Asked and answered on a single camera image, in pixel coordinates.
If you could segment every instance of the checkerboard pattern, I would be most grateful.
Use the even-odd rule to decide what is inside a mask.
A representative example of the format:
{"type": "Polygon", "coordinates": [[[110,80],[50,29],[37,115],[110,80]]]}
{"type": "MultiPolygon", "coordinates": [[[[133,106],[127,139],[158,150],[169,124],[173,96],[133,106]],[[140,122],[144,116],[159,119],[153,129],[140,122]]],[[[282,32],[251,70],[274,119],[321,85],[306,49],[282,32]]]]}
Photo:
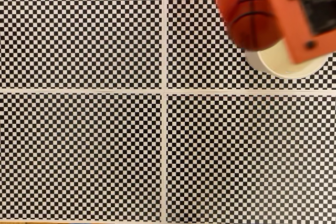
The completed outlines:
{"type": "Polygon", "coordinates": [[[0,0],[0,88],[159,88],[161,0],[0,0]]]}
{"type": "Polygon", "coordinates": [[[227,36],[215,0],[167,0],[167,87],[335,89],[335,57],[316,74],[282,80],[251,68],[227,36]]]}
{"type": "Polygon", "coordinates": [[[160,95],[0,94],[0,139],[0,219],[160,221],[160,95]]]}
{"type": "Polygon", "coordinates": [[[336,223],[335,97],[169,95],[169,222],[336,223]]]}

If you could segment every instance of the white gap line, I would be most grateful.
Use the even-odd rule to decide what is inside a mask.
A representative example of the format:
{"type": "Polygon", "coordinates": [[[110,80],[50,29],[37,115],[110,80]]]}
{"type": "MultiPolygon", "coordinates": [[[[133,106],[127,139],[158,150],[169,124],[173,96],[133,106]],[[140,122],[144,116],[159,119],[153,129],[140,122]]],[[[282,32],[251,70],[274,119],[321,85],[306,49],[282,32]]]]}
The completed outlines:
{"type": "Polygon", "coordinates": [[[75,94],[230,94],[230,95],[336,95],[336,90],[274,89],[0,89],[0,93],[75,93],[75,94]]]}
{"type": "Polygon", "coordinates": [[[161,224],[153,221],[94,221],[94,220],[39,220],[39,219],[0,219],[0,222],[34,222],[34,223],[91,223],[91,224],[161,224]]]}
{"type": "Polygon", "coordinates": [[[0,93],[161,94],[162,89],[0,89],[0,93]]]}
{"type": "Polygon", "coordinates": [[[167,90],[167,0],[162,0],[162,94],[161,94],[161,223],[167,222],[167,201],[166,201],[166,178],[167,178],[167,163],[166,163],[166,90],[167,90]]]}
{"type": "Polygon", "coordinates": [[[171,89],[165,90],[166,94],[220,94],[220,95],[331,95],[336,96],[336,90],[248,90],[248,89],[227,89],[227,90],[188,90],[171,89]]]}
{"type": "Polygon", "coordinates": [[[167,215],[167,201],[166,201],[166,185],[167,185],[167,162],[166,162],[166,94],[161,97],[162,101],[162,112],[161,112],[161,125],[162,125],[162,135],[161,135],[161,223],[166,223],[167,215]]]}

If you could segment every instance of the orange basketball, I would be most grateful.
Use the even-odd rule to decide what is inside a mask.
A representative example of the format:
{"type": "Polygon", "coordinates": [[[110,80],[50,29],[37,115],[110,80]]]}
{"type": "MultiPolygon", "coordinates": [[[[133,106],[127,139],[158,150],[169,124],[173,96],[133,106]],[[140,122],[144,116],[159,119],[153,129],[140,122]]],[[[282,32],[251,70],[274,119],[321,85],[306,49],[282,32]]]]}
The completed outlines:
{"type": "Polygon", "coordinates": [[[259,51],[282,35],[269,0],[217,0],[228,35],[237,47],[259,51]]]}

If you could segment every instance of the checkered mat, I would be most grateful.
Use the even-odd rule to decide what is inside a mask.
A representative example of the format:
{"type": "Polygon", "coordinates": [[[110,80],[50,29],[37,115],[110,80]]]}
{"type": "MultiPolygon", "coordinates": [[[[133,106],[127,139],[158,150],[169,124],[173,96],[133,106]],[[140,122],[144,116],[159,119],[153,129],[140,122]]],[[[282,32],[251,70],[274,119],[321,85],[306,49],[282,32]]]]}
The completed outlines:
{"type": "Polygon", "coordinates": [[[168,96],[168,221],[335,224],[335,110],[335,97],[168,96]]]}

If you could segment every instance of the black mechanical part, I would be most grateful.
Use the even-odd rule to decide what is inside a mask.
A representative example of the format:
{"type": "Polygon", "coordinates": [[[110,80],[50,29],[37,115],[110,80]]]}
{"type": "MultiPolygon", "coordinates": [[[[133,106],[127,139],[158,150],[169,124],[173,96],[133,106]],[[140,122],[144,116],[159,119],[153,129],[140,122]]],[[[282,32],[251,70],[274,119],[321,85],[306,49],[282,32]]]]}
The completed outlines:
{"type": "Polygon", "coordinates": [[[300,0],[314,35],[336,29],[336,0],[300,0]]]}

